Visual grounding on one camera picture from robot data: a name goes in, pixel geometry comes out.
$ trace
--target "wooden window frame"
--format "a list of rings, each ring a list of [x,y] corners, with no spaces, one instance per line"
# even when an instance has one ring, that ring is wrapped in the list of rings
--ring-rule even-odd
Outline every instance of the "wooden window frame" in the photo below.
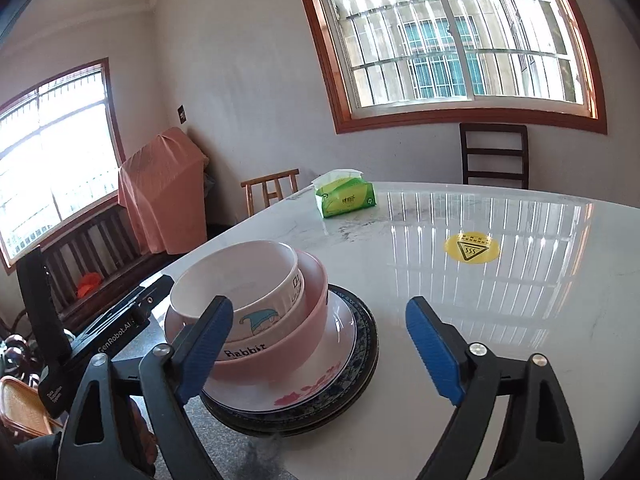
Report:
[[[91,61],[88,63],[84,63],[82,65],[76,66],[69,70],[65,70],[64,72],[56,74],[55,76],[49,77],[31,86],[30,88],[27,88],[25,91],[20,92],[17,96],[13,97],[12,99],[9,99],[7,102],[5,102],[0,106],[0,110],[6,110],[11,104],[20,100],[23,96],[33,92],[34,90],[37,90],[41,86],[44,86],[51,81],[55,81],[56,79],[64,77],[65,75],[69,75],[73,72],[78,72],[79,70],[83,70],[85,68],[89,68],[95,65],[100,65],[102,67],[102,77],[104,78],[104,87],[106,90],[107,122],[109,123],[110,133],[112,135],[111,144],[113,146],[113,153],[116,157],[116,163],[118,167],[120,167],[122,163],[126,160],[126,158],[124,154],[124,148],[122,147],[122,140],[120,139],[120,129],[118,128],[118,121],[116,120],[115,106],[113,104],[113,95],[111,92],[111,72],[109,68],[108,57],[97,59],[95,61]],[[83,224],[84,222],[88,221],[92,217],[116,205],[117,203],[118,203],[118,192],[112,191],[111,193],[105,195],[101,199],[89,204],[87,207],[79,211],[76,211],[69,218],[66,218],[65,220],[60,222],[60,224],[53,227],[51,230],[47,231],[46,233],[44,233],[39,238],[36,238],[24,250],[26,250],[27,248],[33,248],[38,245],[42,246],[43,248],[50,246],[56,240],[58,240],[59,238],[67,234],[69,231],[72,231],[76,226]],[[14,272],[15,263],[9,265],[8,257],[6,254],[4,254],[4,251],[2,249],[0,249],[0,253],[1,253],[0,260],[2,260],[2,267],[4,268],[4,272],[6,272],[7,275],[9,275],[12,272]]]
[[[585,88],[582,89],[582,92],[589,112],[588,116],[530,108],[474,108],[471,102],[471,107],[448,107],[435,110],[396,112],[371,117],[354,117],[351,113],[345,82],[322,2],[321,0],[302,0],[302,2],[318,51],[320,69],[337,134],[413,124],[481,122],[542,124],[607,135],[607,114],[602,77],[593,41],[591,41],[586,22],[576,0],[558,0],[558,4],[568,16],[569,34],[575,39],[576,56],[584,67]]]

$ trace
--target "green tissue package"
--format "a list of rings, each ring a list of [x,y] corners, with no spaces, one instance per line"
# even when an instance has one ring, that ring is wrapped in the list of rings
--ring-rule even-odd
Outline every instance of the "green tissue package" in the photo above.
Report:
[[[323,218],[373,207],[376,195],[373,184],[357,170],[333,170],[313,181],[316,203]]]

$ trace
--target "yellow sticker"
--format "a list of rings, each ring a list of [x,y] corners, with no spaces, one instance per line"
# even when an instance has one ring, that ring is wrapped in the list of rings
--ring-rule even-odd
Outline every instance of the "yellow sticker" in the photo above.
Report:
[[[500,245],[482,233],[460,233],[444,242],[444,250],[454,260],[464,264],[485,264],[498,257]]]

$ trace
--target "blue hat cartoon print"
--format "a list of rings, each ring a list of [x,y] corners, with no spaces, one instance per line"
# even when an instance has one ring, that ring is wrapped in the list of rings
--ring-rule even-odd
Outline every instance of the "blue hat cartoon print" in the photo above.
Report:
[[[243,324],[245,319],[249,320],[251,332],[256,335],[273,326],[280,319],[280,314],[272,308],[265,308],[264,310],[256,310],[251,314],[247,314],[240,320],[240,324]]]

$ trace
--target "plate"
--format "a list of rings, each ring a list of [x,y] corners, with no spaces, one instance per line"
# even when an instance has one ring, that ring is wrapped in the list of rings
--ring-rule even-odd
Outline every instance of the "plate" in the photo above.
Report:
[[[356,295],[335,285],[329,290],[349,307],[356,325],[351,358],[331,383],[294,406],[283,410],[247,413],[232,410],[212,399],[206,391],[200,399],[220,422],[253,436],[291,436],[319,428],[347,410],[364,392],[378,363],[378,330],[367,306]]]
[[[356,324],[349,307],[329,293],[329,313],[318,347],[286,378],[270,383],[233,384],[207,380],[203,390],[218,404],[240,412],[272,412],[296,406],[316,396],[342,372],[353,353]]]

